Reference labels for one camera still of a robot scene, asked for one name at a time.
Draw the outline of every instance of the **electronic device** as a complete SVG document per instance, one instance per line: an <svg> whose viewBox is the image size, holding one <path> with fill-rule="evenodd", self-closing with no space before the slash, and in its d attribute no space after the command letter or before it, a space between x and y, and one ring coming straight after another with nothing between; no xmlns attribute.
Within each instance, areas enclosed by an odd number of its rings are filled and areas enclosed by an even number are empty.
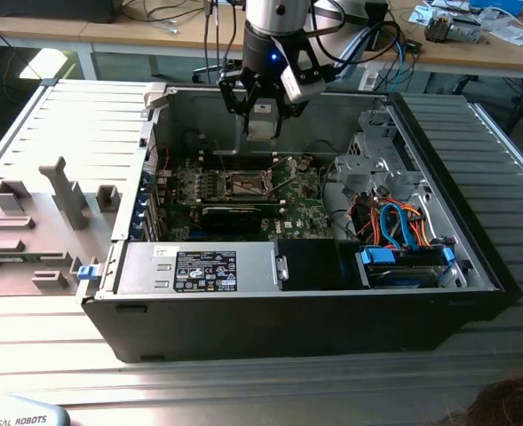
<svg viewBox="0 0 523 426"><path fill-rule="evenodd" d="M452 171L469 164L448 161L468 154L446 151L468 145L454 120L481 125L463 99L324 93L275 145L216 89L164 90L140 149L168 158L132 177L105 263L77 275L119 359L429 350L521 296Z"/></svg>
<svg viewBox="0 0 523 426"><path fill-rule="evenodd" d="M0 16L112 22L123 0L0 0Z"/></svg>
<svg viewBox="0 0 523 426"><path fill-rule="evenodd" d="M389 10L389 4L387 3L387 0L366 0L365 8L369 17L368 26L373 27L377 23L385 20L385 14ZM379 29L376 31L375 35L370 37L366 50L376 51L378 48L378 41Z"/></svg>
<svg viewBox="0 0 523 426"><path fill-rule="evenodd" d="M373 12L371 18L366 8ZM380 10L381 4L357 0L247 2L242 68L224 71L219 79L227 111L242 117L243 133L255 139L278 138L283 120L301 115L328 83L346 77L380 28L397 31L383 52L389 50L400 28L395 22L377 21ZM239 84L246 93L238 98L234 89ZM260 129L250 121L250 113L263 99L274 99L276 111L273 126Z"/></svg>
<svg viewBox="0 0 523 426"><path fill-rule="evenodd" d="M444 43L447 40L477 43L481 36L481 25L474 18L452 16L444 11L435 11L424 28L424 37L435 43Z"/></svg>

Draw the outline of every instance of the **floor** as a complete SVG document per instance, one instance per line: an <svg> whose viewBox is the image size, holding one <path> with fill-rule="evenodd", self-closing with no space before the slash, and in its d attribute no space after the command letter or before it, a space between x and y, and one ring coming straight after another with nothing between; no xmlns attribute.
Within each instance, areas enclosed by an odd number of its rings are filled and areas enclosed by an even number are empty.
<svg viewBox="0 0 523 426"><path fill-rule="evenodd" d="M30 61L37 53L33 49L0 48L0 139L19 114L22 106L34 93L37 81L19 79L25 66L24 60ZM78 59L73 52L64 52L67 62L60 70L59 78L81 79L83 74ZM99 54L98 63L101 79L117 81L152 80L150 66L145 57L140 55ZM190 83L192 71L203 66L202 59L162 57L158 59L159 70L174 83ZM355 90L360 80L361 69L343 83L343 90ZM401 90L420 91L426 85L429 93L450 93L457 82L456 75L431 75L415 72L412 82L402 84ZM481 77L477 82L470 82L464 90L464 96L472 102L479 102L495 121L502 125L506 122L513 107L511 98L516 93L508 87L502 78ZM511 134L512 140L523 152L523 120Z"/></svg>

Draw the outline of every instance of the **wooden table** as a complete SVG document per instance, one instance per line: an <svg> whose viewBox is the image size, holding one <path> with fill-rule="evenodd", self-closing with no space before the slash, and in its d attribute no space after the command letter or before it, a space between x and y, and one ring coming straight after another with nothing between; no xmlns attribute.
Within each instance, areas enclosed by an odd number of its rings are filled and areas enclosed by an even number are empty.
<svg viewBox="0 0 523 426"><path fill-rule="evenodd" d="M159 5L169 4L169 0L147 0L150 10ZM496 75L523 77L523 46L517 47L488 33L480 43L431 43L424 39L424 28L407 22L418 0L392 0L392 13L401 25L406 37L423 44L423 51L416 64L417 70L460 75ZM168 9L156 14L168 17L188 12L200 7L201 2L189 1L181 7ZM146 17L140 1L125 8L130 16ZM220 49L224 51L232 33L232 11L229 6L220 6ZM93 53L113 52L144 54L154 56L185 56L202 58L204 54L204 19L201 12L176 19L178 33L155 27L147 22L130 20L120 15L112 24L95 24L85 21L40 20L30 18L0 18L0 33L16 47L52 47L77 51L86 79L97 79L97 63ZM229 53L230 59L238 59L242 54L243 26L245 15L237 13L237 37ZM210 20L208 50L215 58L215 26ZM364 58L373 53L366 52ZM390 51L378 60L367 64L361 89L368 89L366 83L380 69L389 67L395 60Z"/></svg>

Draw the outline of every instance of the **metal table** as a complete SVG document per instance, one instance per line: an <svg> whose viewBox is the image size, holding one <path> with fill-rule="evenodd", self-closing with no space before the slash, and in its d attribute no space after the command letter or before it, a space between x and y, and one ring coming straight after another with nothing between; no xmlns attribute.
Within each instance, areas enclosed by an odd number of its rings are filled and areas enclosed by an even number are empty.
<svg viewBox="0 0 523 426"><path fill-rule="evenodd" d="M126 125L137 122L136 114L120 106L136 103L134 96L143 91L144 86L135 83L60 82L40 87L0 142L0 167L40 116L47 124L74 119L75 127ZM129 92L133 97L124 98ZM68 97L68 104L91 99L99 103L92 108L101 110L73 118L65 108L52 109L58 97ZM409 97L407 101L422 114L423 126L438 129L450 114L455 117L451 120L459 120L465 105L451 106L450 112L447 106L443 115L438 113L442 106ZM481 110L468 108L497 131ZM446 127L452 130L452 123ZM499 249L510 252L514 263L523 263L518 254L523 252L523 213L516 213L515 222L506 218L515 216L507 206L517 206L515 199L523 191L514 186L511 197L496 200L501 187L523 179L523 172L513 168L523 164L523 157L505 139L483 144L488 144L479 146L485 154L456 142L440 141L438 149L449 162L470 158L462 168L455 163L451 172L470 191L473 203L494 203L494 212L479 213L493 227L494 238L512 236L511 243ZM509 159L507 151L513 153ZM478 172L478 163L472 162L477 158L485 165ZM523 289L523 268L518 279ZM73 296L0 297L0 393L63 405L75 425L417 425L465 408L481 386L520 367L523 298L494 321L465 327L433 352L126 365L115 358Z"/></svg>

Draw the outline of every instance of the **power supply label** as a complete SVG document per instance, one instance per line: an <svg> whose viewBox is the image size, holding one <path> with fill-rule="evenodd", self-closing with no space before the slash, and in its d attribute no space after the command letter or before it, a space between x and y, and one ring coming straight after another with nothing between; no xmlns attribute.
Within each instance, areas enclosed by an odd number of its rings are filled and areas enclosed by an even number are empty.
<svg viewBox="0 0 523 426"><path fill-rule="evenodd" d="M174 290L178 293L236 291L234 251L179 251Z"/></svg>

